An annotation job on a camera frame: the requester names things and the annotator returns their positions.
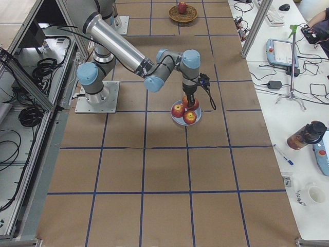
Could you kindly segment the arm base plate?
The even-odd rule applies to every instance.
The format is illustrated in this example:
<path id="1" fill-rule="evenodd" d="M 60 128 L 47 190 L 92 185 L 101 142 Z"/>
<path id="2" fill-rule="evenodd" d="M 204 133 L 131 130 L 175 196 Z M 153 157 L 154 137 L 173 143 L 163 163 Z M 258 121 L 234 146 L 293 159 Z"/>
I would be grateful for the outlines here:
<path id="1" fill-rule="evenodd" d="M 103 90 L 98 94 L 88 94 L 81 87 L 75 113 L 77 114 L 115 114 L 119 94 L 120 81 L 103 80 Z"/>
<path id="2" fill-rule="evenodd" d="M 114 29 L 117 33 L 122 36 L 127 35 L 128 26 L 129 26 L 129 16 L 118 15 L 114 18 Z"/>

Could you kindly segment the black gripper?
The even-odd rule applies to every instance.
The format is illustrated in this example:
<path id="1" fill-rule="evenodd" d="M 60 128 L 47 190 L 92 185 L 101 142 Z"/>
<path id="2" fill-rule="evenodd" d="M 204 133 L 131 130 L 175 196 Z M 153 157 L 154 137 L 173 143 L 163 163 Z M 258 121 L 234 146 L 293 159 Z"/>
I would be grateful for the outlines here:
<path id="1" fill-rule="evenodd" d="M 199 76 L 194 79 L 190 79 L 183 75 L 182 89 L 187 97 L 188 108 L 194 107 L 195 105 L 194 93 L 198 86 L 203 88 L 206 93 L 210 95 L 210 78 L 206 74 L 200 73 Z"/>

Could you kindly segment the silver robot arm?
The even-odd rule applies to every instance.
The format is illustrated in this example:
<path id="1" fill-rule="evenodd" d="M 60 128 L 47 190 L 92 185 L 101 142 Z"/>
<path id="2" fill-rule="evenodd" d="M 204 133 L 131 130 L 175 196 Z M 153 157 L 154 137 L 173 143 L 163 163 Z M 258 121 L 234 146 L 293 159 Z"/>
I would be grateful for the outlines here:
<path id="1" fill-rule="evenodd" d="M 97 58 L 114 55 L 126 69 L 144 79 L 144 86 L 150 92 L 158 92 L 173 70 L 181 72 L 182 89 L 190 107 L 195 104 L 194 93 L 198 87 L 211 94 L 209 77 L 199 71 L 200 54 L 197 50 L 161 49 L 153 63 L 115 30 L 117 13 L 114 4 L 115 1 L 67 1 L 74 26 L 105 49 Z"/>
<path id="2" fill-rule="evenodd" d="M 98 2 L 103 20 L 115 29 L 120 28 L 122 22 L 118 16 L 116 0 L 99 0 Z"/>

